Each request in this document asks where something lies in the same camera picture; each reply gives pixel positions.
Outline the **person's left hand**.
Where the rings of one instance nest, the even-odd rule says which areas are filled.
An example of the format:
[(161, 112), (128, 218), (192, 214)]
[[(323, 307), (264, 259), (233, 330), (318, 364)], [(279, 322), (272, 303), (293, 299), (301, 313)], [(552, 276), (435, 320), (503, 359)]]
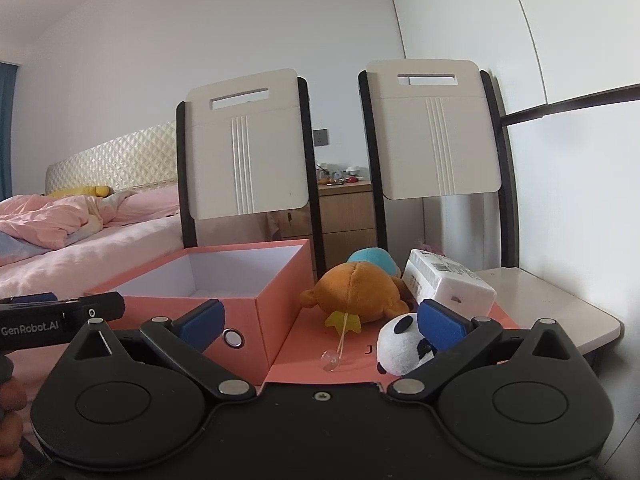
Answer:
[(21, 440), (23, 419), (20, 411), (26, 406), (27, 396), (21, 382), (13, 376), (13, 363), (6, 356), (1, 357), (1, 442), (0, 476), (13, 479), (20, 472), (23, 463)]

